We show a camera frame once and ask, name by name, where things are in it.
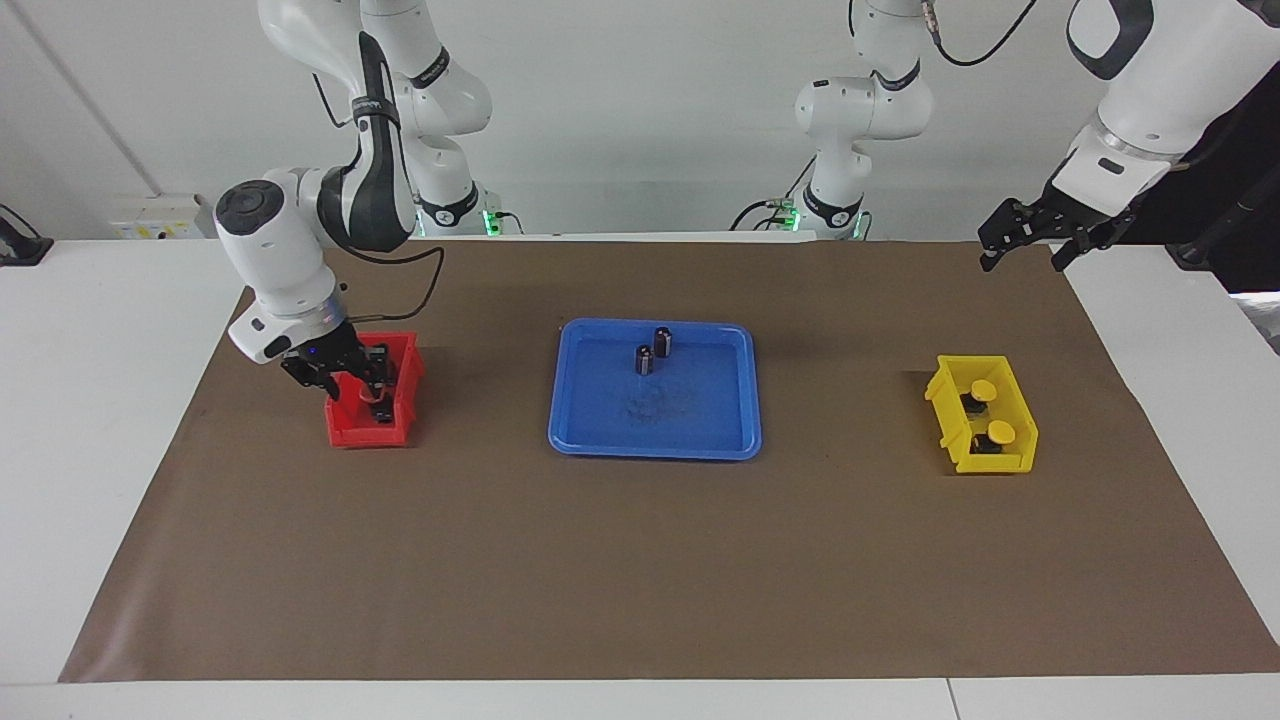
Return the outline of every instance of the yellow cap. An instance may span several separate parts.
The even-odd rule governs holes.
[[[992,420],[991,424],[987,425],[987,437],[989,437],[991,442],[996,445],[1012,445],[1012,442],[1018,438],[1018,433],[1014,432],[1014,427],[1009,423],[1004,420]]]
[[[991,380],[974,380],[969,386],[969,397],[973,397],[978,402],[991,402],[996,400],[997,395],[1000,393],[996,391],[996,383]]]

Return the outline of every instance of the wire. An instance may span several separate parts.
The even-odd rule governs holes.
[[[728,229],[736,231],[737,225],[742,224],[742,220],[745,220],[746,217],[751,214],[751,210],[759,210],[760,208],[768,208],[768,206],[769,206],[768,200],[758,200],[755,202],[751,202],[750,205],[744,208],[741,213],[737,214],[737,218],[733,219],[733,224],[730,225]]]
[[[0,202],[0,210],[4,210],[5,213],[9,213],[10,215],[13,215],[13,218],[15,220],[18,220],[19,223],[27,225],[27,229],[31,231],[32,237],[37,237],[37,238],[44,237],[42,234],[40,234],[40,231],[37,231],[31,223],[27,222],[27,218],[23,218],[22,215],[19,215],[18,211],[14,210],[13,208],[5,205],[4,202]]]
[[[809,170],[812,170],[813,167],[814,167],[814,164],[817,164],[817,163],[818,163],[818,156],[817,155],[814,155],[813,158],[809,158],[809,164],[805,165],[803,170],[800,170],[800,174],[796,176],[796,182],[791,183],[791,187],[787,190],[787,193],[783,195],[783,197],[791,197],[791,193],[795,192],[797,187],[800,187],[800,181],[804,179],[805,173],[808,173]]]
[[[340,127],[346,127],[347,124],[349,124],[351,123],[351,118],[347,118],[346,120],[342,120],[339,123],[338,118],[334,117],[333,108],[329,106],[329,97],[325,96],[325,94],[324,94],[324,86],[320,85],[320,76],[317,76],[315,73],[311,73],[311,79],[316,81],[316,92],[320,94],[320,101],[324,102],[324,111],[329,114],[329,122],[333,123],[333,127],[340,128]]]
[[[785,199],[791,197],[791,193],[795,192],[797,187],[800,187],[800,181],[804,179],[805,173],[808,173],[814,167],[814,164],[817,161],[818,161],[818,156],[817,155],[814,155],[813,158],[809,158],[809,163],[804,167],[803,170],[800,170],[800,174],[796,176],[796,181],[794,183],[791,183],[791,187],[787,188],[787,191],[782,195],[782,197],[785,197]],[[781,208],[778,208],[777,210],[774,210],[773,211],[773,217],[769,218],[769,219],[774,220],[774,222],[781,222],[781,219],[778,218],[778,213],[780,211],[782,211]]]
[[[398,315],[356,315],[353,318],[348,318],[348,322],[351,322],[352,324],[358,324],[358,323],[372,323],[378,320],[408,320],[411,318],[415,318],[419,313],[421,313],[422,309],[426,307],[426,304],[431,301],[431,296],[435,295],[435,286],[436,283],[440,282],[440,270],[444,269],[444,246],[438,245],[428,250],[426,252],[415,255],[412,259],[403,260],[404,263],[411,263],[412,260],[421,260],[428,255],[438,255],[439,259],[435,261],[435,272],[431,273],[431,284],[426,287],[426,295],[422,296],[422,301],[419,302],[416,307],[413,307],[408,313],[402,313]]]
[[[520,222],[520,215],[515,213],[494,213],[494,218],[512,218],[516,220],[516,227],[520,228],[520,234],[525,234],[525,223]]]
[[[411,255],[408,258],[375,258],[372,255],[365,255],[364,252],[356,250],[355,247],[348,247],[338,242],[337,240],[334,241],[334,245],[337,245],[338,249],[346,252],[347,255],[351,255],[353,258],[360,258],[365,263],[372,263],[375,265],[408,265],[410,263],[416,263],[422,258],[430,258],[431,255],[435,255],[436,251],[442,250],[440,247],[433,247],[430,250],[424,250],[422,252],[419,252],[417,255]]]
[[[956,58],[951,56],[950,53],[947,53],[946,47],[942,46],[942,31],[938,28],[937,15],[933,14],[932,0],[924,3],[925,26],[929,28],[929,35],[933,36],[933,45],[937,46],[938,54],[941,54],[946,61],[961,68],[972,68],[974,65],[986,63],[987,60],[991,59],[992,55],[998,53],[1000,49],[1004,47],[1006,42],[1009,42],[1009,38],[1014,36],[1014,32],[1018,31],[1018,27],[1023,24],[1023,20],[1027,19],[1028,13],[1032,12],[1032,8],[1034,8],[1037,3],[1039,3],[1039,0],[1028,0],[1027,6],[1023,8],[1023,12],[1018,14],[1018,19],[1015,19],[1014,24],[1009,26],[1009,29],[1005,31],[1004,37],[1001,37],[1000,41],[991,47],[991,50],[987,50],[980,56],[974,58],[973,60],[957,60]]]

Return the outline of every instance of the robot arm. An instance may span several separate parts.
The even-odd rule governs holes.
[[[1065,238],[1053,266],[1114,245],[1133,204],[1280,60],[1280,8],[1252,0],[1076,0],[1075,58],[1107,94],[1039,200],[1005,202],[983,223],[982,266]]]
[[[489,124],[489,90],[449,55],[421,0],[365,3],[362,18],[387,50],[426,234],[484,234],[484,215],[495,209],[497,197],[472,179],[466,155],[449,136]]]
[[[337,397],[332,374],[347,372],[381,398],[394,368],[357,340],[319,238],[353,252],[399,247],[416,224],[411,181],[425,187],[434,179],[433,167],[407,163],[402,128],[428,118],[442,132],[479,129],[488,122],[488,92],[451,64],[420,1],[260,0],[259,18],[280,51],[347,87],[360,143],[347,165],[275,169],[219,200],[219,238],[255,292],[228,334],[257,363],[282,359],[303,386]]]
[[[818,79],[800,91],[796,120],[818,156],[813,178],[794,199],[797,228],[849,237],[872,172],[870,158],[855,142],[915,137],[928,124],[933,92],[920,77],[923,17],[919,0],[856,0],[855,46],[870,64],[870,77]]]

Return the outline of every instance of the yellow bin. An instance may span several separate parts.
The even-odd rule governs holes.
[[[975,380],[987,380],[996,388],[986,410],[969,413],[961,395],[970,393]],[[951,454],[957,473],[1029,473],[1036,459],[1039,430],[1027,407],[1023,391],[1014,379],[1009,359],[1002,355],[940,355],[938,372],[929,380],[924,398],[933,402],[933,411],[942,428],[942,447]],[[1012,427],[1014,438],[998,454],[974,452],[974,438],[987,433],[988,425],[1004,421]]]

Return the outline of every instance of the electrical outlet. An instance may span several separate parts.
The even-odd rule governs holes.
[[[195,199],[188,197],[180,205],[178,199],[169,199],[168,202],[160,202],[160,199],[146,199],[141,205],[143,206],[124,209],[122,202],[123,217],[111,222],[116,237],[122,240],[209,237],[209,233],[197,224],[201,208]]]

